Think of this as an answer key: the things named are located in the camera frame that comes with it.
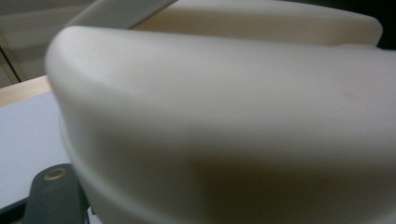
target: white plastic container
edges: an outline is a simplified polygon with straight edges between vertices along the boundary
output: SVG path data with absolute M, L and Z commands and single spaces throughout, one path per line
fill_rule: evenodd
M 380 25 L 329 8 L 245 2 L 254 10 L 214 5 L 222 20 L 256 17 L 258 30 L 259 18 L 283 24 L 299 8 L 287 23 L 304 21 L 304 35 L 277 22 L 266 34 L 278 41 L 244 36 L 245 25 L 227 28 L 233 37 L 171 34 L 163 19 L 140 31 L 69 27 L 53 40 L 46 66 L 63 140 L 94 210 L 121 224 L 392 221 L 396 53 L 374 47 Z M 214 8 L 172 7 L 188 4 L 197 17 Z M 323 12 L 312 16 L 323 23 L 303 9 Z M 326 26 L 330 16 L 376 37 L 360 42 L 343 23 Z M 323 46 L 309 29 L 346 35 Z

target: table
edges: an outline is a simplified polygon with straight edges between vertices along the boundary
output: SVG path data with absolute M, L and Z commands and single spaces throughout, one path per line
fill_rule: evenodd
M 37 77 L 0 89 L 0 107 L 50 91 L 47 76 Z

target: metal ring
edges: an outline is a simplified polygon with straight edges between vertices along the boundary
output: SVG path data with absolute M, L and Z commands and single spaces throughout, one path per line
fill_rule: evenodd
M 64 168 L 56 168 L 44 175 L 44 179 L 51 181 L 61 178 L 62 176 L 66 175 L 67 170 Z

